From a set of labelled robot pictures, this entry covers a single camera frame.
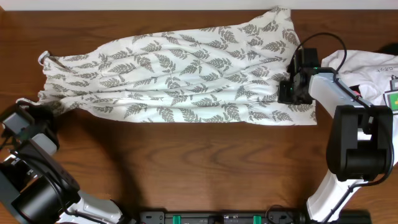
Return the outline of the white fern-print dress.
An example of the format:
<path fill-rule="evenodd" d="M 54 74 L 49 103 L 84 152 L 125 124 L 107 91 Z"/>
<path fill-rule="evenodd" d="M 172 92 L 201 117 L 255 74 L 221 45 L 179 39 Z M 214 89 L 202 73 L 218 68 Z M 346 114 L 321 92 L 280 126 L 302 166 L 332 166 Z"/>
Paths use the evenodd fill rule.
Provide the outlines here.
<path fill-rule="evenodd" d="M 275 7 L 233 26 L 135 35 L 82 55 L 44 52 L 38 104 L 132 123 L 314 125 L 314 103 L 277 101 L 298 43 L 291 11 Z"/>

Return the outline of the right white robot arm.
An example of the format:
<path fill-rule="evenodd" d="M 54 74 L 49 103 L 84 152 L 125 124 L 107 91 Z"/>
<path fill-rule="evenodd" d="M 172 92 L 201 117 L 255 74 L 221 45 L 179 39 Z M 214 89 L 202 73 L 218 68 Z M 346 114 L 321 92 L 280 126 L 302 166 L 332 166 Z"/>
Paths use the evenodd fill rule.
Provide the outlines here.
<path fill-rule="evenodd" d="M 333 118 L 326 147 L 328 172 L 307 200 L 311 221 L 331 223 L 355 190 L 379 185 L 390 176 L 395 159 L 392 111 L 355 94 L 332 68 L 287 71 L 289 79 L 279 84 L 279 103 L 298 106 L 316 100 Z"/>

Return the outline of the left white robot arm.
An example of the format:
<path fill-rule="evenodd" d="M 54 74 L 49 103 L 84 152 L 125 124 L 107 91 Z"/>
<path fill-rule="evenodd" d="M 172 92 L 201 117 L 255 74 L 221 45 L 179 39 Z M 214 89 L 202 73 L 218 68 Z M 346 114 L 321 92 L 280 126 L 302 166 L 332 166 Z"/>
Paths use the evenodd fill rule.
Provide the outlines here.
<path fill-rule="evenodd" d="M 112 200 L 84 193 L 53 159 L 59 141 L 53 114 L 20 101 L 1 113 L 1 204 L 19 223 L 136 223 Z"/>

